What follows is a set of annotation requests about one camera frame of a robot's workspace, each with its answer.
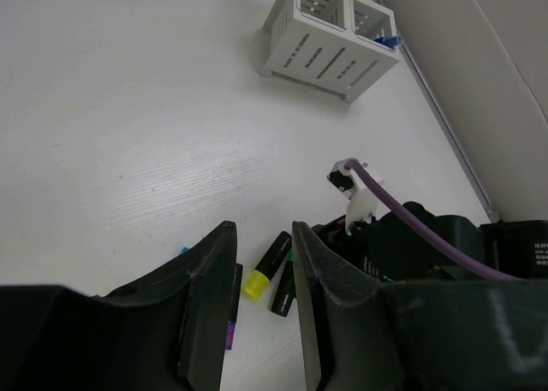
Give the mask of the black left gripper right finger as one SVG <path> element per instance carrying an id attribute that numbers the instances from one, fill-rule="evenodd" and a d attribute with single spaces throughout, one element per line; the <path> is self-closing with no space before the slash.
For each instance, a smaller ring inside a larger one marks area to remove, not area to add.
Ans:
<path id="1" fill-rule="evenodd" d="M 546 389 L 546 281 L 383 284 L 292 235 L 307 389 Z"/>

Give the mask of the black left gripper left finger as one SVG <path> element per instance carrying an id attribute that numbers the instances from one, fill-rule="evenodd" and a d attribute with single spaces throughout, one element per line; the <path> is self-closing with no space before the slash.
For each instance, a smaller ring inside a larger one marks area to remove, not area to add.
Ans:
<path id="1" fill-rule="evenodd" d="M 219 389 L 236 248 L 236 225 L 224 221 L 105 296 L 2 287 L 2 389 Z"/>

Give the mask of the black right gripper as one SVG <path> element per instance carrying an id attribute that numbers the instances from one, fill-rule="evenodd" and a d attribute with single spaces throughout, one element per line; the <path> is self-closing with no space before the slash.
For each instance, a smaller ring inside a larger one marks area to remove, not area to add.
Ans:
<path id="1" fill-rule="evenodd" d="M 466 217 L 435 216 L 416 202 L 404 207 L 430 230 L 470 258 L 482 261 L 482 233 Z M 381 281 L 465 280 L 475 274 L 447 258 L 389 212 L 370 222 L 358 221 L 345 231 L 345 216 L 313 227 L 335 254 Z"/>

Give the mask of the green cap black highlighter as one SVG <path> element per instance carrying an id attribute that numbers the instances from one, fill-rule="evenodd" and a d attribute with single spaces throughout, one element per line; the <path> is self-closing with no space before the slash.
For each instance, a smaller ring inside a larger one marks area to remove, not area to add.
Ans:
<path id="1" fill-rule="evenodd" d="M 271 302 L 271 312 L 286 317 L 296 298 L 293 252 L 289 251 L 283 272 Z"/>

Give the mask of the clear blue cap marker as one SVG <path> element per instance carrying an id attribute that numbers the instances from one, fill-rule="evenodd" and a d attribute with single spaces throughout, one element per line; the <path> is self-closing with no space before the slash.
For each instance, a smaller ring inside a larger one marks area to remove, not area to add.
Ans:
<path id="1" fill-rule="evenodd" d="M 402 43 L 402 38 L 399 35 L 383 36 L 383 37 L 375 38 L 374 41 L 376 43 L 382 44 L 383 46 L 394 50 L 396 47 L 398 47 Z"/>

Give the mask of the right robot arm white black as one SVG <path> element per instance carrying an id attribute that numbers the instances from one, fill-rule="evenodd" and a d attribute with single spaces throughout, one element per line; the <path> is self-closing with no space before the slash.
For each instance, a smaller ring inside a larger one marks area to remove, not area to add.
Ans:
<path id="1" fill-rule="evenodd" d="M 547 223 L 542 220 L 475 226 L 466 217 L 436 216 L 416 202 L 404 207 L 430 230 L 470 258 L 522 279 L 547 276 Z M 447 258 L 389 212 L 344 228 L 339 217 L 313 231 L 334 253 L 382 282 L 470 280 L 475 274 Z"/>

